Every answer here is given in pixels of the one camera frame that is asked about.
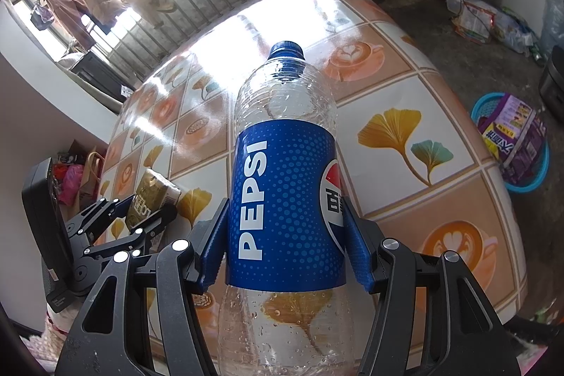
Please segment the Pepsi plastic bottle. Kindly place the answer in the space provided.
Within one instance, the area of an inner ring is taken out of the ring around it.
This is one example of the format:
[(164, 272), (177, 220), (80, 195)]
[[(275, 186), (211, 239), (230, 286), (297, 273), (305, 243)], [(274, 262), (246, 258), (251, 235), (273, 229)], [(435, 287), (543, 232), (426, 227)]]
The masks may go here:
[(347, 375), (353, 319), (345, 289), (337, 107), (296, 43), (275, 44), (234, 109), (224, 375)]

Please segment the gold drink carton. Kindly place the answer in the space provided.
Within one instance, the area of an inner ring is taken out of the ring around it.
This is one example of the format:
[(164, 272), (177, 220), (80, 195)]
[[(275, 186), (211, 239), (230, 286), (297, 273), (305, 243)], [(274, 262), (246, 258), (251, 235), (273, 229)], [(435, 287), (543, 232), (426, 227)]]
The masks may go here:
[(147, 168), (141, 177), (136, 193), (126, 215), (125, 223), (133, 232), (134, 228), (159, 210), (165, 204), (176, 205), (181, 189), (153, 169)]

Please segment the patterned table cloth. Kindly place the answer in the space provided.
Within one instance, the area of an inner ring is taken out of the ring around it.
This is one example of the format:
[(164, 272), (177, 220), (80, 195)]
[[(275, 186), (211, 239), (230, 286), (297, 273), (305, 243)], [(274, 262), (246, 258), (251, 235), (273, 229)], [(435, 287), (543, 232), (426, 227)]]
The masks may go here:
[(527, 289), (504, 180), (371, 0), (263, 0), (125, 102), (98, 194), (180, 191), (158, 246), (229, 205), (194, 299), (222, 375), (516, 375)]

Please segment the pink hanging garment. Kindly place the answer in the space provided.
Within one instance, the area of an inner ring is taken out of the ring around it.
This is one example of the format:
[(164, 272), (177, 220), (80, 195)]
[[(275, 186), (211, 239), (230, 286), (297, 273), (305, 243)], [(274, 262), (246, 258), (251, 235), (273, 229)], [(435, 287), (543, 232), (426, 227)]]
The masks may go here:
[(62, 27), (71, 34), (83, 50), (91, 50), (96, 41), (82, 23), (82, 16), (89, 13), (84, 0), (45, 0)]

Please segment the black rice cooker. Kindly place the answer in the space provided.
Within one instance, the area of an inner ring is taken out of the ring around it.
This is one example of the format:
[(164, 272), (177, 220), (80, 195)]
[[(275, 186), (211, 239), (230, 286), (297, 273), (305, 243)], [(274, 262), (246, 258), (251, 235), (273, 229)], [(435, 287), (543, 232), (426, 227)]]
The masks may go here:
[(563, 75), (549, 60), (543, 69), (539, 85), (539, 95), (544, 106), (560, 123), (564, 120)]

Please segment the pile of plastic packaging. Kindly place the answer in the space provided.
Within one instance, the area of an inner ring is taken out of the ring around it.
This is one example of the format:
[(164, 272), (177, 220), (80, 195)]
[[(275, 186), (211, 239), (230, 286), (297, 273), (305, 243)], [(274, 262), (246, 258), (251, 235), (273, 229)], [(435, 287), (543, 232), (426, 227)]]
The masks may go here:
[(516, 54), (544, 59), (538, 38), (527, 23), (508, 8), (495, 8), (483, 0), (446, 0), (454, 30), (479, 44), (495, 39)]

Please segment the metal balcony railing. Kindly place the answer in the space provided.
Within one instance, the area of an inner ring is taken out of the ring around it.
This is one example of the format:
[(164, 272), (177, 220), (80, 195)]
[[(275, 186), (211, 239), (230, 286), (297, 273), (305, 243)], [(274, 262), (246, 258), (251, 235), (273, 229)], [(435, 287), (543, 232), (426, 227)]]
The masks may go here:
[(144, 80), (184, 42), (256, 0), (172, 0), (171, 11), (157, 11), (157, 24), (133, 10), (105, 33), (88, 27), (97, 41), (93, 52), (125, 80)]

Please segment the empty blue water jug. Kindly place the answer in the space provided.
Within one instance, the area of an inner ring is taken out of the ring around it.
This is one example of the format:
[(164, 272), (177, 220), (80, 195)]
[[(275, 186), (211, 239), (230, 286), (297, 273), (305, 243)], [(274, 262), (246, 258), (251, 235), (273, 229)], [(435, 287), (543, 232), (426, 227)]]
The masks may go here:
[(555, 46), (563, 47), (563, 41), (564, 2), (563, 0), (546, 0), (540, 36), (540, 50), (548, 58)]

